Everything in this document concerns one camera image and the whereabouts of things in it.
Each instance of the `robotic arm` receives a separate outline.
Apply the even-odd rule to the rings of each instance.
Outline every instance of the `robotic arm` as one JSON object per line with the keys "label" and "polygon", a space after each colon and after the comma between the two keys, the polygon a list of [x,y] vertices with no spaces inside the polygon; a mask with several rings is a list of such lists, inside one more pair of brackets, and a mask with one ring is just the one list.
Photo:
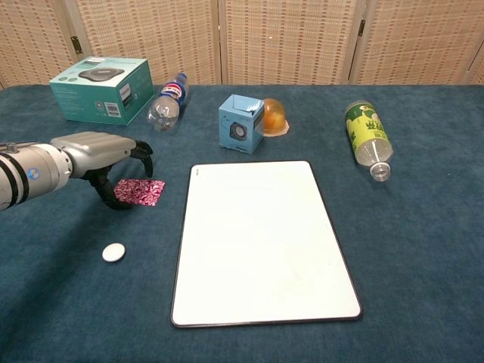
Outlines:
{"label": "robotic arm", "polygon": [[0,144],[0,210],[62,188],[69,178],[89,180],[104,203],[128,209],[119,201],[107,173],[128,157],[140,159],[148,177],[153,175],[151,147],[104,132],[80,132],[53,138],[50,144]]}

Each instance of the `woven panel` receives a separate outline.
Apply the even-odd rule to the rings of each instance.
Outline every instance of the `woven panel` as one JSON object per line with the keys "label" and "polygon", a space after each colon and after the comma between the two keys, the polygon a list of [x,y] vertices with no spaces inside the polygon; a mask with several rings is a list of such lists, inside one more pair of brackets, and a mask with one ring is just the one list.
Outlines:
{"label": "woven panel", "polygon": [[340,83],[355,6],[356,0],[225,1],[228,83]]}
{"label": "woven panel", "polygon": [[484,32],[483,19],[482,0],[377,2],[358,83],[460,82]]}
{"label": "woven panel", "polygon": [[484,53],[470,77],[469,84],[484,85]]}
{"label": "woven panel", "polygon": [[220,70],[210,0],[77,0],[77,4],[94,55],[147,58],[158,84],[181,70],[191,83],[216,83]]}
{"label": "woven panel", "polygon": [[48,83],[77,62],[54,12],[56,0],[0,0],[0,74],[7,85]]}

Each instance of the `plastic bottle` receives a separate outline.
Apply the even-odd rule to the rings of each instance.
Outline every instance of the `plastic bottle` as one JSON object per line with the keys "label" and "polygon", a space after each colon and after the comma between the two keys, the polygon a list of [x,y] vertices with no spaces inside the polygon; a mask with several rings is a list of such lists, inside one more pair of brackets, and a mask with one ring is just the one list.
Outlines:
{"label": "plastic bottle", "polygon": [[171,129],[178,120],[180,106],[187,95],[187,75],[179,73],[174,80],[163,86],[160,96],[151,104],[148,121],[157,131]]}
{"label": "plastic bottle", "polygon": [[358,164],[370,167],[376,181],[386,181],[393,148],[373,105],[368,101],[353,102],[346,108],[345,120]]}

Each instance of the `speaker image on box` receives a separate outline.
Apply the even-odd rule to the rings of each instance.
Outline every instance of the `speaker image on box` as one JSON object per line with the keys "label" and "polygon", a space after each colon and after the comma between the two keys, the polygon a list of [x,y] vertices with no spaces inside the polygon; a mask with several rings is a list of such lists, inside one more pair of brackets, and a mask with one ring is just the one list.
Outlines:
{"label": "speaker image on box", "polygon": [[247,127],[241,125],[240,123],[232,123],[230,125],[229,136],[235,140],[244,141],[247,139]]}
{"label": "speaker image on box", "polygon": [[93,82],[104,82],[123,72],[124,70],[117,68],[96,68],[94,70],[82,71],[79,73],[79,77],[89,79]]}

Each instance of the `white round puck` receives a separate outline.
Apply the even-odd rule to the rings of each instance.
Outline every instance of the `white round puck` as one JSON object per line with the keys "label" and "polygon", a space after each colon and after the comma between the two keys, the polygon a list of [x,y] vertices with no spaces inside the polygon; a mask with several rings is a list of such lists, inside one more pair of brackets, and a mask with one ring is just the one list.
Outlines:
{"label": "white round puck", "polygon": [[126,252],[122,244],[110,244],[103,250],[103,260],[106,262],[115,262],[121,259]]}

